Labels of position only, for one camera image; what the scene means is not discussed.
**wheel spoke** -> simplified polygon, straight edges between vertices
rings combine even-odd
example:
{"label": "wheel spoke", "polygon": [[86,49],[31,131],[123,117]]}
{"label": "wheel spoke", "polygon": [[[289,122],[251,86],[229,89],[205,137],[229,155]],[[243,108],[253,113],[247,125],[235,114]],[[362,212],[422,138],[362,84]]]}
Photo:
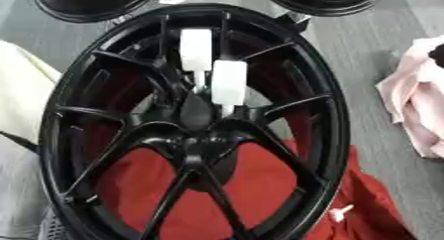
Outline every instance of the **wheel spoke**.
{"label": "wheel spoke", "polygon": [[152,65],[148,63],[133,60],[110,52],[96,50],[93,52],[93,54],[101,60],[108,60],[108,61],[103,61],[104,65],[107,65],[108,62],[108,66],[113,66],[114,64],[117,64],[124,66],[129,65],[132,67],[137,67],[138,69],[154,68]]}
{"label": "wheel spoke", "polygon": [[119,114],[101,109],[73,107],[73,106],[59,106],[57,111],[60,113],[71,113],[76,115],[84,115],[96,118],[107,119],[115,122],[123,123],[125,121],[125,114]]}
{"label": "wheel spoke", "polygon": [[152,218],[148,222],[139,240],[152,240],[159,235],[162,224],[169,212],[186,191],[186,185],[191,177],[191,172],[181,172],[169,185],[166,193],[156,207]]}
{"label": "wheel spoke", "polygon": [[213,174],[213,172],[208,168],[208,166],[203,166],[205,176],[208,180],[208,192],[214,201],[217,203],[219,208],[224,213],[228,222],[230,223],[236,239],[239,240],[252,240],[254,239],[251,232],[248,231],[247,227],[241,221],[238,213],[233,207],[228,194],[222,187],[219,179]]}
{"label": "wheel spoke", "polygon": [[153,90],[157,90],[164,95],[167,103],[174,101],[174,91],[170,85],[170,81],[168,81],[168,79],[153,64],[132,60],[109,52],[94,51],[93,53],[98,58],[104,60],[101,63],[109,71],[116,69],[116,67],[119,66],[122,68],[117,69],[127,70],[129,66],[132,66],[134,70],[138,71],[141,76],[149,81]]}
{"label": "wheel spoke", "polygon": [[264,118],[266,119],[267,123],[272,123],[275,120],[278,120],[279,118],[282,118],[285,116],[285,114],[300,109],[305,108],[313,103],[317,103],[320,101],[325,101],[331,97],[330,94],[321,94],[317,96],[313,96],[307,99],[302,99],[298,101],[293,101],[285,104],[278,104],[278,105],[270,105],[264,107]]}
{"label": "wheel spoke", "polygon": [[222,13],[222,23],[220,27],[220,56],[221,60],[228,57],[229,54],[229,39],[228,39],[228,23],[231,19],[231,14],[227,12]]}
{"label": "wheel spoke", "polygon": [[302,189],[307,190],[323,185],[323,180],[269,127],[260,127],[252,123],[248,129],[255,143],[275,154],[296,173],[298,185]]}
{"label": "wheel spoke", "polygon": [[169,21],[169,15],[164,15],[161,20],[161,38],[159,41],[159,59],[167,59],[167,45],[169,39],[169,31],[167,23]]}
{"label": "wheel spoke", "polygon": [[104,148],[87,168],[74,181],[69,189],[63,194],[64,196],[72,195],[72,192],[85,180],[96,179],[112,164],[117,162],[121,156],[131,151],[136,144],[137,135],[132,131],[120,131],[116,137]]}
{"label": "wheel spoke", "polygon": [[248,55],[246,57],[241,58],[240,60],[248,61],[248,60],[254,59],[256,57],[259,57],[259,56],[262,56],[262,55],[265,55],[265,54],[269,54],[269,53],[272,53],[272,52],[277,51],[279,49],[282,49],[282,48],[285,48],[285,47],[289,47],[289,46],[292,46],[292,45],[294,45],[294,42],[283,43],[283,44],[280,44],[280,45],[277,45],[277,46],[270,47],[270,48],[265,49],[263,51],[260,51],[260,52],[257,52],[257,53],[253,53],[251,55]]}

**red cloth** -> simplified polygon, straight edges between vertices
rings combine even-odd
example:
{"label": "red cloth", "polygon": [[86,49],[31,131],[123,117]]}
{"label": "red cloth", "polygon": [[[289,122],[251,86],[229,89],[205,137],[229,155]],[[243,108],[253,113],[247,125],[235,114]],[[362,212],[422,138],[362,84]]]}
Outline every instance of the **red cloth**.
{"label": "red cloth", "polygon": [[[161,156],[137,150],[115,164],[100,180],[98,192],[105,204],[135,229],[142,230],[174,171]],[[239,151],[237,169],[224,186],[249,227],[261,223],[285,201],[296,185],[292,171],[257,145]],[[328,215],[307,234],[307,240],[414,239],[404,228],[384,186],[361,173],[355,149],[341,189],[332,207],[354,204],[346,220],[336,223]],[[231,236],[230,226],[208,194],[188,190],[167,217],[163,240],[212,240]]]}
{"label": "red cloth", "polygon": [[306,235],[306,240],[410,240],[389,192],[374,177],[361,172],[358,154],[352,146],[347,171],[332,208],[353,204],[346,219],[334,222],[326,213]]}

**black rim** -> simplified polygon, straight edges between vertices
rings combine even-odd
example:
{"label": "black rim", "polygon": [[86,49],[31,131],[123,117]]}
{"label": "black rim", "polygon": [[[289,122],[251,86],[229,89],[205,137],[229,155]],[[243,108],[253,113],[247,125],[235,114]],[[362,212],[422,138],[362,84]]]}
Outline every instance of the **black rim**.
{"label": "black rim", "polygon": [[[207,100],[207,94],[190,99],[192,84],[177,67],[178,31],[189,27],[213,30],[218,59],[246,60],[249,86],[273,104],[238,107],[225,119],[215,114],[210,124],[190,130],[183,121],[183,108],[189,100]],[[127,105],[117,99],[109,102],[110,92],[101,91],[110,77],[120,78],[122,67],[136,77],[132,89],[154,95],[150,110],[129,113],[143,98],[129,106],[127,99]],[[126,93],[134,97],[132,89]],[[300,125],[294,117],[299,112],[308,114],[304,124],[312,139],[306,141],[307,150],[296,155],[268,124],[284,118],[293,129]],[[79,167],[79,155],[86,153],[85,123],[91,121],[114,126],[116,135],[91,164],[82,162]],[[239,219],[214,170],[246,142],[273,152],[298,177],[290,198],[253,229]],[[304,38],[246,9],[181,5],[134,18],[89,47],[57,85],[44,116],[40,144],[48,196],[75,239],[158,239],[165,216],[198,178],[232,226],[231,239],[273,240],[302,236],[322,215],[338,188],[350,143],[341,90]],[[176,168],[176,179],[142,234],[112,215],[94,191],[107,168],[140,147],[159,152]]]}
{"label": "black rim", "polygon": [[95,14],[89,13],[83,15],[83,14],[70,14],[54,10],[50,8],[47,4],[45,4],[42,0],[35,0],[37,6],[45,13],[49,14],[50,16],[58,20],[71,23],[95,23],[95,22],[108,21],[132,13],[133,11],[139,9],[141,6],[145,5],[148,1],[150,0],[132,0],[128,2],[125,6],[114,10],[109,10],[103,13],[95,13]]}
{"label": "black rim", "polygon": [[378,0],[342,0],[321,1],[315,0],[312,5],[304,5],[294,0],[272,0],[280,6],[303,14],[323,17],[337,17],[356,14],[375,5]]}

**gray floor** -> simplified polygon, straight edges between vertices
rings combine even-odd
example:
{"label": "gray floor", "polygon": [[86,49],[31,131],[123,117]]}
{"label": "gray floor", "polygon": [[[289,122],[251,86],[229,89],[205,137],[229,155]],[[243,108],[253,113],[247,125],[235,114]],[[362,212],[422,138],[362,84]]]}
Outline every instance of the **gray floor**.
{"label": "gray floor", "polygon": [[[0,3],[0,38],[60,70],[107,28],[57,22],[37,10],[32,0]],[[444,34],[443,13],[444,0],[383,0],[354,16],[315,18],[306,33],[345,91],[353,143],[364,169],[387,185],[408,227],[421,240],[444,239],[444,161],[417,157],[403,131],[390,124],[374,85],[393,71],[388,52],[403,52],[416,38]]]}

